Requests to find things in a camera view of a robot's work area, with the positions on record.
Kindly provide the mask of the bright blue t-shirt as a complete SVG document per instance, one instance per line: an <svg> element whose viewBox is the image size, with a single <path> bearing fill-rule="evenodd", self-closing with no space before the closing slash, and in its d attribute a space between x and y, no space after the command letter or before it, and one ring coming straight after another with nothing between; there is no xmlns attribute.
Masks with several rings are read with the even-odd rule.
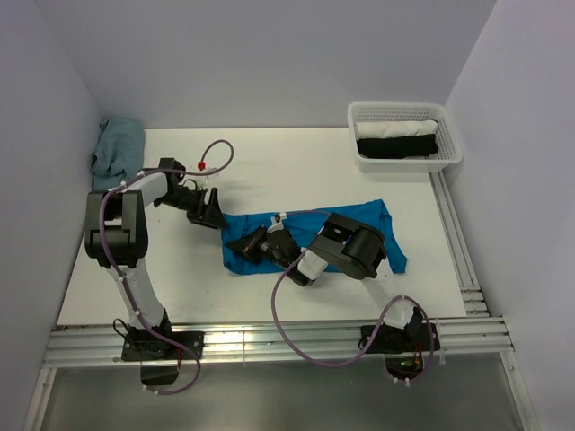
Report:
<svg viewBox="0 0 575 431"><path fill-rule="evenodd" d="M284 225L296 243L306 247L319 232L329 213L337 213L378 229L385 239L385 250L390 269L394 274L403 274L406 271L408 259L395 239L392 216L381 199L356 205L295 210L287 215ZM226 215L227 228L221 232L221 240L223 243L235 241L252 233L262 225L269 227L272 216L271 212ZM222 256L224 267L236 275L273 274L282 271L280 267L267 260L259 264L248 262L226 246L222 248Z"/></svg>

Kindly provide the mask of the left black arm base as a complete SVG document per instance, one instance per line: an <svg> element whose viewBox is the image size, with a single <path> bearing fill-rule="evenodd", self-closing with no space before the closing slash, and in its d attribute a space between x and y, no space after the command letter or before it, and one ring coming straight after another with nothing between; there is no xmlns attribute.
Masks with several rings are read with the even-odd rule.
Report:
<svg viewBox="0 0 575 431"><path fill-rule="evenodd" d="M147 386L169 386L176 382L182 361L196 363L202 357L205 333L199 330L174 331L167 314L152 330L172 343L152 335L146 329L137 329L117 318L113 330L123 338L120 361L140 363L140 380Z"/></svg>

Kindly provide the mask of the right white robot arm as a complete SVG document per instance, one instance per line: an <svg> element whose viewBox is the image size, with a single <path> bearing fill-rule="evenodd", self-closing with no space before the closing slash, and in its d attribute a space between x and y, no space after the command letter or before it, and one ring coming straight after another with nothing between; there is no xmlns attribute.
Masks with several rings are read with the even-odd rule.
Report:
<svg viewBox="0 0 575 431"><path fill-rule="evenodd" d="M360 283L382 314L379 336L394 350L420 338L423 313L386 277L403 274L407 259L386 237L376 215L342 208L230 215L222 233L225 267L238 276L279 273L281 281L311 288L331 274Z"/></svg>

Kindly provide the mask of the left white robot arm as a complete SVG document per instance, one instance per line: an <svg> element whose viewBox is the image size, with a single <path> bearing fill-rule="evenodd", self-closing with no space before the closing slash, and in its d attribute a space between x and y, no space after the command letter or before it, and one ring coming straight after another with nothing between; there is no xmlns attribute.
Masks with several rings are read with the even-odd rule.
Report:
<svg viewBox="0 0 575 431"><path fill-rule="evenodd" d="M192 224L227 228L217 189L189 189L183 185L185 175L181 163L162 158L157 168L109 191L93 191L86 200L85 251L114 279L128 310L124 343L143 357L165 358L182 346L147 272L146 208L166 205L183 211Z"/></svg>

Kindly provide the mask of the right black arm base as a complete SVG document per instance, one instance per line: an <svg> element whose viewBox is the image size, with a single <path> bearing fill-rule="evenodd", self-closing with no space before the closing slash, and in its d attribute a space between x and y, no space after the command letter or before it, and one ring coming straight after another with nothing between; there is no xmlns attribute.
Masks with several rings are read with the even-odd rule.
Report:
<svg viewBox="0 0 575 431"><path fill-rule="evenodd" d="M360 327L358 348L362 350L369 344L368 355L383 355L385 370L395 383L412 383L423 374L431 357L440 352L437 325L427 323L419 307L414 308L403 329L383 324L371 341L374 328L374 325Z"/></svg>

